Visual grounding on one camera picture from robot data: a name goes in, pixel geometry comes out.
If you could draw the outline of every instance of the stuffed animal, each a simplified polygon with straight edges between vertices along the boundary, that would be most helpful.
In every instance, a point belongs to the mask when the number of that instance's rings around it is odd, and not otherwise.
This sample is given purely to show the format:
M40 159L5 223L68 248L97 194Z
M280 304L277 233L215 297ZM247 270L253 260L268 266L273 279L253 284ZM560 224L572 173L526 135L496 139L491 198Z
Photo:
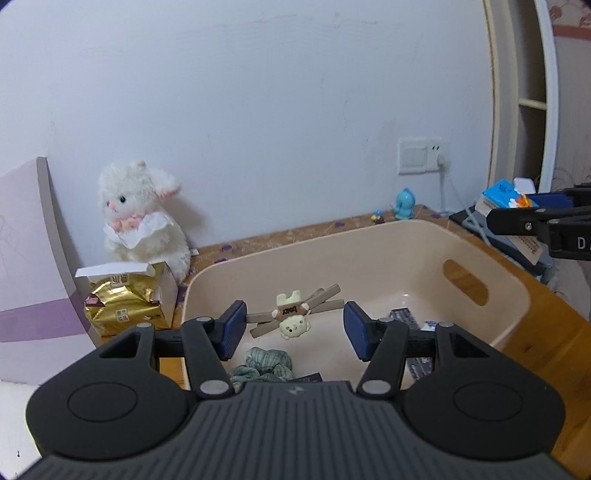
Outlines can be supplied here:
M310 322L304 317L310 307L307 303L301 302L299 290L294 290L289 298L284 293L280 293L277 296L277 307L271 312L271 316L281 321L279 330L284 340L298 338L302 333L310 330Z
M99 177L107 251L120 261L164 261L181 283L189 271L189 246L178 223L162 206L164 199L179 190L172 175L149 170L144 162L107 166Z

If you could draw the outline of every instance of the gray ribbed panel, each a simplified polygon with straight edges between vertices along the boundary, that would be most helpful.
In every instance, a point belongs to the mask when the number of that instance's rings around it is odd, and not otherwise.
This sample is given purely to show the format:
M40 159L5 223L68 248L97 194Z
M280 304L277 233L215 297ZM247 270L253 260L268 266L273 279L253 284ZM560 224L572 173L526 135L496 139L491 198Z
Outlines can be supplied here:
M236 397L201 404L185 430L153 452L111 463L47 458L22 476L24 480L382 478L571 477L547 455L486 463L440 452L418 438L389 403L362 400L346 383L329 382L247 384Z

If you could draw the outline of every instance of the plush sheep toy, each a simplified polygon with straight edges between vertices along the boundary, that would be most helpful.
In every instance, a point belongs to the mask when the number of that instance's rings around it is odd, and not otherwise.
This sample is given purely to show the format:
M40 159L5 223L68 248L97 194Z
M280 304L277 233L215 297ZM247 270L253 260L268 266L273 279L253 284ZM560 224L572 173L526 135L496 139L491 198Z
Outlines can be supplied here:
M189 271L189 246L178 223L162 207L162 201L179 190L172 175L149 170L144 162L107 166L99 177L107 251L120 261L164 261L181 283Z

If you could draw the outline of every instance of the silver screw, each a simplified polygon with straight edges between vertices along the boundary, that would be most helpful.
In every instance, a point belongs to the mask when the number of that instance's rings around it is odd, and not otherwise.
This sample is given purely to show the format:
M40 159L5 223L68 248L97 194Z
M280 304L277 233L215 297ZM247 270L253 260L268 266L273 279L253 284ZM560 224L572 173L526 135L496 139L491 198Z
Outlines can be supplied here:
M206 380L199 385L199 390L206 395L222 395L230 389L230 385L222 380Z
M391 385L385 380L367 380L361 385L361 390L368 395L384 395L391 389Z

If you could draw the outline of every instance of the white cable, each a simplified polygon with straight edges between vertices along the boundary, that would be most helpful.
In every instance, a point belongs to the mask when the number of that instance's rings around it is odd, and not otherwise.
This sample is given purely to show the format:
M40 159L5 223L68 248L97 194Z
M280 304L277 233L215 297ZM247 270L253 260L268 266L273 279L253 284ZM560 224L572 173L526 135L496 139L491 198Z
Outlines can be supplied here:
M437 156L437 165L439 165L439 168L441 169L441 174L444 175L443 178L445 179L446 173L449 172L449 164L446 163L445 158L443 157L443 154L441 154L441 153ZM489 239L486 236L486 233L484 232L484 230L480 226L480 223L476 220L476 218L474 217L474 214L470 211L470 209L468 207L466 207L466 205L464 204L464 202L460 198L460 194L457 192L456 186L453 184L451 176L447 175L447 179L449 181L450 187L452 188L453 194L456 196L456 200L460 203L462 208L468 214L468 217L470 217L470 219L472 220L472 223L474 223L474 225L476 226L476 229L478 230L478 233L480 233L480 237L482 238L482 241L486 244L487 247L492 248L492 245L489 242Z

